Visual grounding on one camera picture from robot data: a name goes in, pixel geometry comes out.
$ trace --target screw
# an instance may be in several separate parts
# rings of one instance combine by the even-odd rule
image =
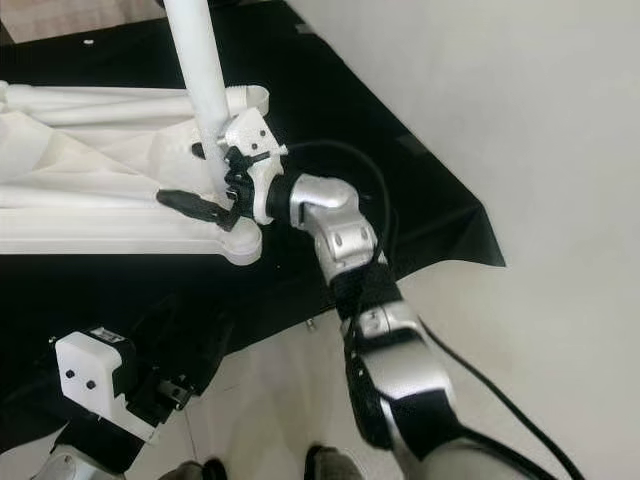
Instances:
[[[202,143],[198,142],[191,145],[191,153],[204,160],[204,148],[202,147]]]
[[[316,331],[316,324],[313,321],[313,318],[307,319],[306,324],[307,324],[307,330],[309,330],[310,332]]]

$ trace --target white plastic mount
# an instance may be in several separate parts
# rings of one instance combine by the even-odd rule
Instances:
[[[155,427],[126,409],[124,393],[114,395],[113,372],[122,365],[118,350],[81,332],[56,342],[60,386],[65,397],[148,443]]]
[[[251,176],[254,186],[254,219],[261,225],[271,223],[273,219],[267,215],[267,196],[275,176],[284,173],[280,155],[287,153],[286,147],[278,145],[278,141],[255,107],[235,117],[218,139],[218,144],[222,147],[237,147],[244,156],[268,154],[267,158],[249,167],[247,173]]]

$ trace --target black clamp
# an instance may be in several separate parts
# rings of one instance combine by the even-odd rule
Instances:
[[[202,144],[196,143],[191,151],[204,159]],[[227,198],[233,200],[231,210],[227,210],[215,202],[205,200],[199,195],[183,190],[159,190],[156,200],[162,205],[173,208],[187,217],[205,222],[212,222],[229,232],[240,217],[253,218],[253,197],[255,187],[247,170],[255,163],[269,158],[269,152],[254,157],[243,155],[237,147],[231,147],[225,155],[229,171],[224,179],[229,185]]]

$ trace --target white metal pole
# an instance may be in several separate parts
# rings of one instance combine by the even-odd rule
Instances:
[[[207,0],[165,0],[164,5],[217,200],[222,201],[227,166],[216,138],[229,118],[229,106],[209,6]]]

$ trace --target black cloth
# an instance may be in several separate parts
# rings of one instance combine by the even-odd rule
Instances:
[[[504,264],[481,203],[324,41],[300,33],[305,29],[296,28],[302,21],[291,9],[267,2],[214,13],[226,83],[269,89],[267,121],[279,141],[342,140],[380,166],[399,223],[397,277],[446,259]],[[93,43],[85,45],[86,38]],[[2,47],[0,78],[32,85],[184,88],[165,19]],[[288,161],[351,182],[379,231],[379,196],[368,172],[338,151],[300,155]],[[77,413],[51,374],[50,337],[93,325],[131,335],[150,308],[171,297],[188,305],[194,345],[203,343],[196,338],[205,331],[198,322],[215,321],[221,311],[231,316],[233,351],[332,308],[310,238],[283,225],[263,234],[262,258],[247,267],[205,255],[0,257],[0,452],[52,432]],[[188,339],[180,341],[187,351]],[[185,368],[203,368],[201,363],[185,362]],[[202,381],[212,372],[187,374]]]

